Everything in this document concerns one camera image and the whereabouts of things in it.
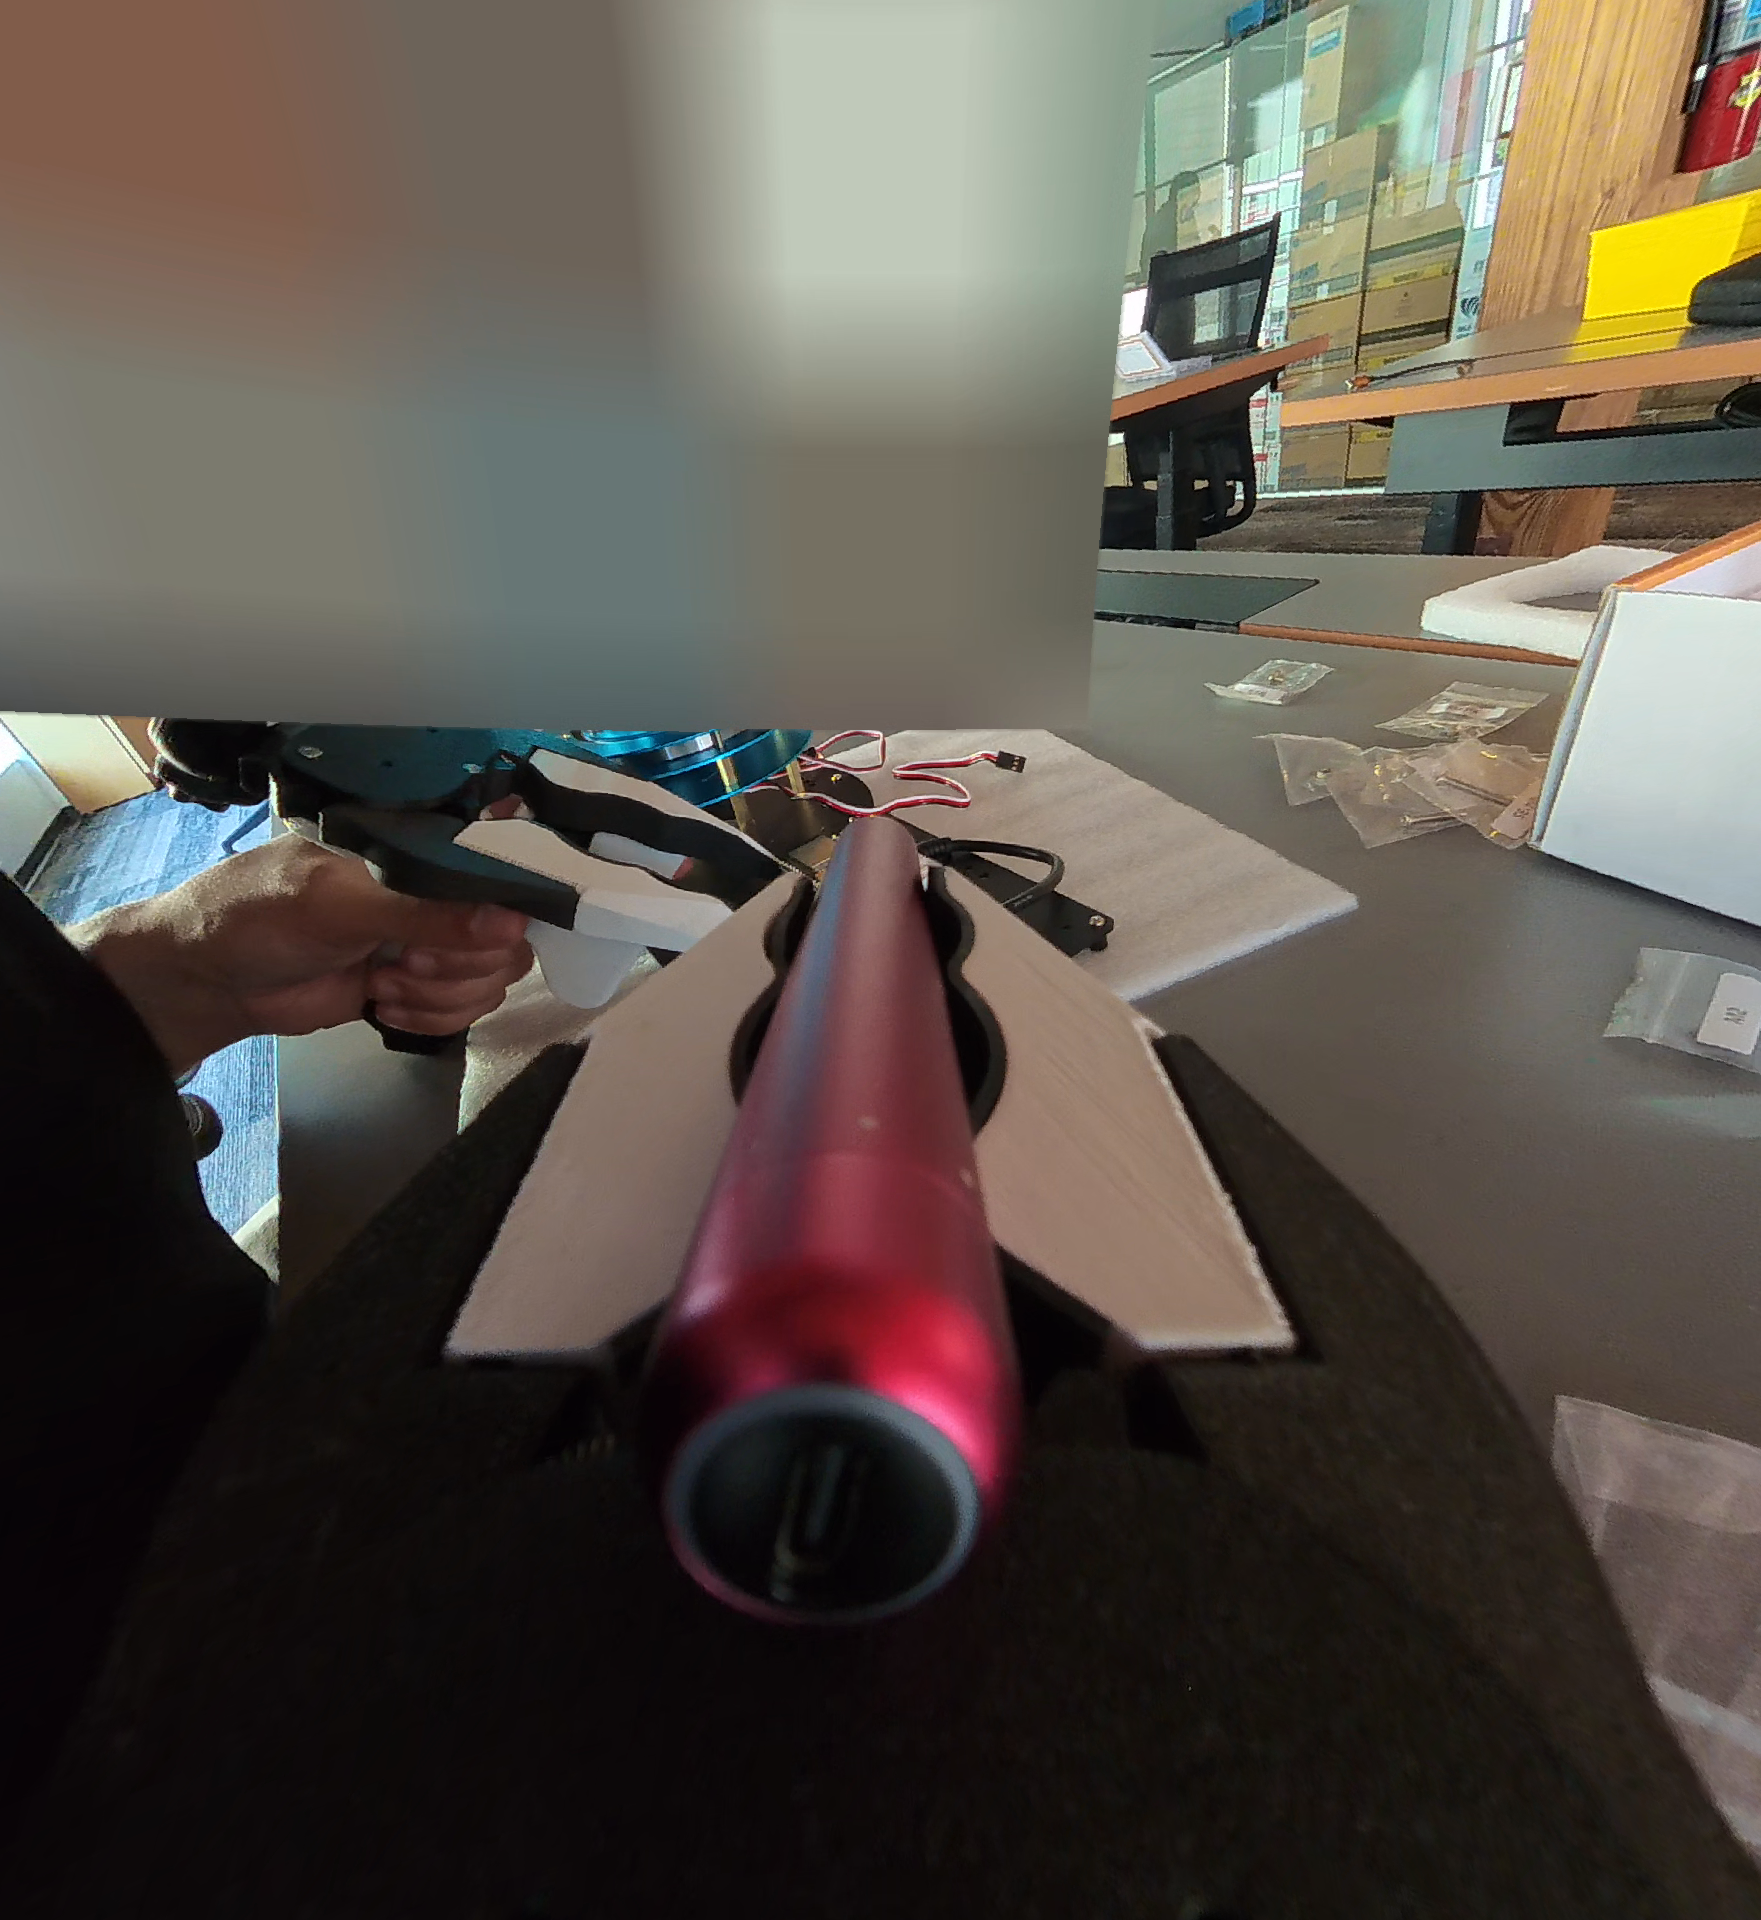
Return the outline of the stack of cardboard boxes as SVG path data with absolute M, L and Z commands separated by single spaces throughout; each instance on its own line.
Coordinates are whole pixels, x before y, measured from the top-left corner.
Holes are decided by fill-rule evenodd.
M 1262 340 L 1324 346 L 1253 405 L 1258 484 L 1381 484 L 1384 426 L 1283 424 L 1292 399 L 1477 323 L 1533 5 L 1230 4 L 1229 160 L 1248 223 L 1279 222 Z

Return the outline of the red electric screwdriver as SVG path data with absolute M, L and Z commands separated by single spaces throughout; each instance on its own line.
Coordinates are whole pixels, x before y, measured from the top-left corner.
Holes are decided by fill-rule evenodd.
M 940 1589 L 1022 1385 L 918 852 L 843 836 L 661 1318 L 639 1441 L 678 1563 L 748 1617 Z

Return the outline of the blue toy robot arm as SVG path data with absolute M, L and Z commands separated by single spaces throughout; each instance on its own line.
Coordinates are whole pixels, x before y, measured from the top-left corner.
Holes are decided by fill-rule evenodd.
M 557 760 L 550 781 L 587 770 L 634 779 L 644 795 L 692 804 L 748 826 L 742 794 L 775 779 L 811 747 L 811 730 L 741 731 L 533 731 L 275 723 L 261 746 L 285 818 L 318 820 L 331 804 L 442 814 L 475 821 L 507 802 L 531 802 L 539 755 Z

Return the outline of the red fire extinguisher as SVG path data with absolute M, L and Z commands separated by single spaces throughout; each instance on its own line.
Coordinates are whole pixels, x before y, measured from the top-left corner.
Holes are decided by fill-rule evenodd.
M 1761 126 L 1761 1 L 1707 1 L 1685 101 L 1681 175 L 1755 152 Z

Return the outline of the black mesh office chair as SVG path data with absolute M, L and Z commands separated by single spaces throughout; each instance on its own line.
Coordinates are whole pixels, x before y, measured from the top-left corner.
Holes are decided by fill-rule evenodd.
M 1279 220 L 1158 251 L 1146 274 L 1142 329 L 1163 357 L 1221 370 L 1258 346 L 1276 263 Z M 1144 396 L 1121 422 L 1129 480 L 1102 493 L 1101 546 L 1192 549 L 1241 525 L 1256 505 L 1251 397 L 1276 384 L 1256 365 L 1208 390 Z

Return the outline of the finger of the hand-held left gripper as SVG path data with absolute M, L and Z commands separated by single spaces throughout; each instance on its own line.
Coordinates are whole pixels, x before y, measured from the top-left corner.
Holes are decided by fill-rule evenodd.
M 450 900 L 498 906 L 531 921 L 573 930 L 585 885 L 585 852 L 525 818 L 483 818 L 450 836 Z
M 537 821 L 585 841 L 613 836 L 654 854 L 678 854 L 699 865 L 692 879 L 667 879 L 583 852 L 562 876 L 521 882 L 516 909 L 739 909 L 799 869 L 739 827 L 707 815 L 664 786 L 608 770 L 600 761 L 537 747 L 516 761 L 516 794 Z

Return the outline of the wood-edged office desk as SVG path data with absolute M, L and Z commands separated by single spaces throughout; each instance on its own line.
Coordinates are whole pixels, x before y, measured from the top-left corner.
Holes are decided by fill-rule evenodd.
M 1591 521 L 1519 523 L 1501 556 L 1550 558 L 1606 535 L 1596 493 L 1619 485 L 1761 482 L 1761 426 L 1638 426 L 1638 393 L 1689 382 L 1761 377 L 1761 328 L 1685 323 L 1683 308 L 1582 319 L 1576 308 L 1485 326 L 1400 357 L 1347 393 L 1289 393 L 1284 431 L 1387 422 L 1384 488 L 1429 493 L 1420 548 L 1464 558 L 1488 493 L 1578 493 Z
M 1130 482 L 1102 496 L 1101 543 L 1191 551 L 1245 523 L 1258 501 L 1251 399 L 1328 340 L 1321 333 L 1233 353 L 1117 396 L 1111 431 L 1125 442 Z

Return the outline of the white foam block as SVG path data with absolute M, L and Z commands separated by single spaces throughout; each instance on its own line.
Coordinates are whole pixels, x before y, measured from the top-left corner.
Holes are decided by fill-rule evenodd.
M 1581 659 L 1609 587 L 1668 562 L 1664 548 L 1594 543 L 1429 598 L 1420 630 L 1472 648 Z

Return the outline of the wooden pillar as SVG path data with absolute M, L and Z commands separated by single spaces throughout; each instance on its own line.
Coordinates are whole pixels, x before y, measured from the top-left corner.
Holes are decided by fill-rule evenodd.
M 1578 308 L 1588 232 L 1691 204 L 1677 168 L 1701 1 L 1533 5 L 1480 328 Z

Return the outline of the person's dark clothing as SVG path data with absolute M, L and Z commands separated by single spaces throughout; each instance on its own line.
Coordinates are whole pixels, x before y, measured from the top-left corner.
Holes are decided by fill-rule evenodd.
M 0 1852 L 266 1320 L 175 1069 L 0 869 Z

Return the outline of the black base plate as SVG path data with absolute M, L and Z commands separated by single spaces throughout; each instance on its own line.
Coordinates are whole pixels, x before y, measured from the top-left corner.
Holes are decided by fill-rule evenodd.
M 813 882 L 824 876 L 850 808 L 871 802 L 853 774 L 811 771 L 770 779 L 742 794 L 748 831 L 769 852 Z M 977 831 L 940 831 L 905 821 L 924 862 L 945 865 L 997 900 L 1068 958 L 1102 951 L 1114 930 L 1111 915 L 1063 892 L 1064 858 L 1048 848 Z

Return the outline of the person's left hand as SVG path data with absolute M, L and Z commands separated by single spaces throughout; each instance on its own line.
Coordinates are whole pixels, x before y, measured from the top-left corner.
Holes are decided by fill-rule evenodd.
M 391 1029 L 454 1035 L 535 960 L 522 915 L 403 895 L 365 860 L 295 833 L 74 924 L 69 939 L 177 1076 L 257 1034 L 309 1035 L 366 1010 Z

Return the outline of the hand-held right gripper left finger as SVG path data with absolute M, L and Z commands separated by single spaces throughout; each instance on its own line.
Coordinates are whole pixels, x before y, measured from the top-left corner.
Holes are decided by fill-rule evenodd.
M 736 1117 L 731 1051 L 773 985 L 782 876 L 595 1021 L 446 1335 L 453 1362 L 581 1357 L 675 1287 Z

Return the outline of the black desk mat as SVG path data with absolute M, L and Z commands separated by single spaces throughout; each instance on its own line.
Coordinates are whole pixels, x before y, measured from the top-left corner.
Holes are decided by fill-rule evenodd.
M 1101 570 L 1095 616 L 1173 627 L 1236 630 L 1318 584 L 1316 578 L 1272 574 Z

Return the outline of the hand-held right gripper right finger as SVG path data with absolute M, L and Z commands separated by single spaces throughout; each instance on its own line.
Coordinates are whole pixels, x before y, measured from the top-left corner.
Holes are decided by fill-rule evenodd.
M 962 876 L 959 976 L 1004 1051 L 977 1153 L 997 1244 L 1149 1353 L 1296 1346 L 1153 1044 L 1158 1029 Z

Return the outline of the white cardboard box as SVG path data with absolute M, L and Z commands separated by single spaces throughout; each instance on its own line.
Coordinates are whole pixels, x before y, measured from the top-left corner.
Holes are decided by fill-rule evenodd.
M 1761 927 L 1761 520 L 1609 590 L 1530 841 Z

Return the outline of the labelled plastic bag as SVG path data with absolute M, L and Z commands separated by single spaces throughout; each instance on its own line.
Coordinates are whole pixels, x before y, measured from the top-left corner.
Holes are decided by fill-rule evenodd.
M 1606 1035 L 1661 1044 L 1761 1076 L 1761 970 L 1699 951 L 1642 947 Z

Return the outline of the large clear plastic wrap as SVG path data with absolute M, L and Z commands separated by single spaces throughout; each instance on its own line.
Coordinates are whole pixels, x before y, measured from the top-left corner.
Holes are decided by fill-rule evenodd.
M 1761 1449 L 1560 1398 L 1555 1467 L 1654 1691 L 1761 1865 Z

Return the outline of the white foam sheet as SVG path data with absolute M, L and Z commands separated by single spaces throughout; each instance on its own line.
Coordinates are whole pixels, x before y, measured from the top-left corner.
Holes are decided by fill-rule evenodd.
M 1055 852 L 1064 892 L 1114 921 L 1089 970 L 1114 995 L 1141 1001 L 1233 958 L 1347 913 L 1357 900 L 1248 836 L 1154 786 L 1039 730 L 895 731 L 888 757 L 844 742 L 836 760 L 877 802 L 915 794 L 903 761 L 986 751 L 1027 757 L 1018 774 L 986 764 L 959 771 L 965 809 L 910 808 L 903 820 L 936 836 L 984 838 Z

